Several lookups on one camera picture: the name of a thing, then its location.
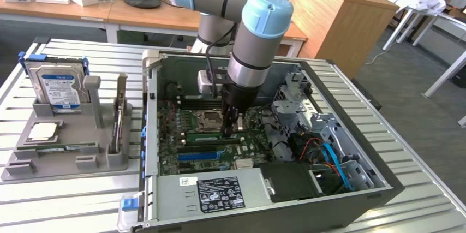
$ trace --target wooden cabinet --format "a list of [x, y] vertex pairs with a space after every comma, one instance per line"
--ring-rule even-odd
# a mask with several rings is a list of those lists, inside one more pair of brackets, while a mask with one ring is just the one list
[[352, 78], [397, 6], [387, 0], [289, 1], [292, 21], [308, 38], [298, 57], [332, 60]]

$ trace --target blue hard drive label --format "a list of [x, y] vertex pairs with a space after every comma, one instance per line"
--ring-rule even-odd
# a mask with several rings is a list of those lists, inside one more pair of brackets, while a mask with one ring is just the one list
[[197, 180], [197, 193], [202, 213], [245, 207], [237, 177]]
[[42, 75], [43, 93], [50, 104], [58, 109], [74, 109], [79, 105], [78, 93], [74, 89], [74, 76]]

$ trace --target white plastic bag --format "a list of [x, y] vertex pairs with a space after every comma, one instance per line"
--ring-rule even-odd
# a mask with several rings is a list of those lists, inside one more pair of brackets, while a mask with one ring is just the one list
[[397, 10], [409, 7], [417, 11], [425, 12], [429, 15], [437, 15], [445, 8], [444, 0], [388, 0], [399, 6]]

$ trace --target slotted metal table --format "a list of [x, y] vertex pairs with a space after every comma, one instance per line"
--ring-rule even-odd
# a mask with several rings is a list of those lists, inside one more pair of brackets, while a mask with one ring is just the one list
[[[138, 186], [141, 53], [154, 47], [51, 39], [37, 48], [46, 55], [87, 58], [90, 75], [101, 77], [102, 103], [110, 103], [116, 95], [117, 74], [128, 74], [125, 96], [133, 105], [129, 167], [58, 179], [0, 181], [0, 232], [114, 232], [118, 200], [136, 193]], [[325, 61], [308, 63], [405, 187], [383, 207], [365, 212], [348, 227], [329, 232], [466, 232], [463, 203], [349, 80]], [[318, 94], [313, 92], [312, 96], [328, 111]], [[33, 99], [30, 81], [17, 66], [0, 89], [0, 171], [30, 115]]]

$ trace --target hard drive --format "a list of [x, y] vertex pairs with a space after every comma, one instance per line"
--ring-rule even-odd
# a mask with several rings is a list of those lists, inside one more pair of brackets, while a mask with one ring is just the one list
[[81, 103], [89, 103], [89, 93], [82, 86], [87, 75], [86, 59], [25, 59], [25, 68], [34, 88], [37, 103], [49, 103], [53, 112], [74, 112]]

